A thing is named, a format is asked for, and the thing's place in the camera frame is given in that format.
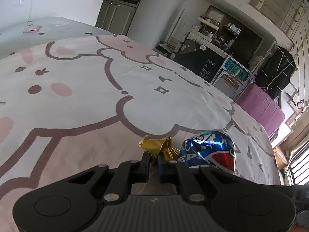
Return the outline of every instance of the gold foil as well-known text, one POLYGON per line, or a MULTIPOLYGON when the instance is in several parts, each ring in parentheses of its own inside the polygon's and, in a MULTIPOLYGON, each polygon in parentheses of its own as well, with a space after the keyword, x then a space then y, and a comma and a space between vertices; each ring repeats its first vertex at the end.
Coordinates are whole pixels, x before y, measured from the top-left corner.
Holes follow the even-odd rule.
POLYGON ((138 146, 149 152, 153 159, 156 159, 159 153, 163 153, 166 161, 177 160, 179 154, 179 151, 172 147, 172 138, 170 136, 162 139, 151 139, 146 135, 138 146))

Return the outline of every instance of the cartoon print bedsheet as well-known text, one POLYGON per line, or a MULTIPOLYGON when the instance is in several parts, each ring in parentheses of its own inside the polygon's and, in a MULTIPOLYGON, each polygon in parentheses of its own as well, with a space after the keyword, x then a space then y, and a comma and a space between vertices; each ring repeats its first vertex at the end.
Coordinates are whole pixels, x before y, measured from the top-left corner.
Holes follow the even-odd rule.
POLYGON ((203 130, 235 142, 235 174, 280 184, 263 127, 178 63, 123 35, 63 39, 0 60, 0 231, 15 201, 97 164, 138 160, 138 142, 203 130))

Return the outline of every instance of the pink cushion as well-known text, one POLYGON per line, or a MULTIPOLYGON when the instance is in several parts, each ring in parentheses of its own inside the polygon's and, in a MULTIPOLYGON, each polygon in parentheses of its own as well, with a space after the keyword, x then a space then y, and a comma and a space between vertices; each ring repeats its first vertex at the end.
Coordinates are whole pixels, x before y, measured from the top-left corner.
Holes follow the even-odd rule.
POLYGON ((249 84, 237 104, 259 122, 271 136, 284 121, 285 115, 265 91, 249 84))

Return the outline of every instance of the gray cabinet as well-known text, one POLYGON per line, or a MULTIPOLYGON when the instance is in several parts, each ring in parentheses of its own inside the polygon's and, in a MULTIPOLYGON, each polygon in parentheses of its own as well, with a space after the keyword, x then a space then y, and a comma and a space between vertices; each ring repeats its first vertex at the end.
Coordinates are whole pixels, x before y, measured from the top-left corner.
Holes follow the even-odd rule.
POLYGON ((124 3, 104 0, 95 26, 114 34, 126 35, 136 8, 134 4, 124 3))

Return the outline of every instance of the window with bars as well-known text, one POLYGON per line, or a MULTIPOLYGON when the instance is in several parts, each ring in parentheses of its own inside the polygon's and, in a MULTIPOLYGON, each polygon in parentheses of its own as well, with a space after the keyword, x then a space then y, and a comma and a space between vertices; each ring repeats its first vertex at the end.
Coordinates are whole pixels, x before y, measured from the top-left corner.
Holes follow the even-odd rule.
POLYGON ((291 165, 291 176, 296 185, 309 185, 309 148, 291 165))
POLYGON ((249 4, 293 39, 306 12, 305 0, 250 0, 249 4))

